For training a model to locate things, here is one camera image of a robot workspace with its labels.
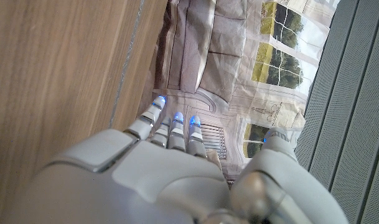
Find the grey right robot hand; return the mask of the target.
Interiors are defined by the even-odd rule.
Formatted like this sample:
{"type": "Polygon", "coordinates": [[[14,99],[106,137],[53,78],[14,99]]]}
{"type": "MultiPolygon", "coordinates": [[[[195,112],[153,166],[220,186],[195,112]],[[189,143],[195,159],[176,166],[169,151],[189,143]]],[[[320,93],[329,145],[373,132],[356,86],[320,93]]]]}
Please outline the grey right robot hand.
{"type": "Polygon", "coordinates": [[[158,96],[132,125],[106,129],[52,158],[3,223],[346,223],[335,198],[271,128],[233,185],[206,155],[200,120],[154,129],[158,96]]]}

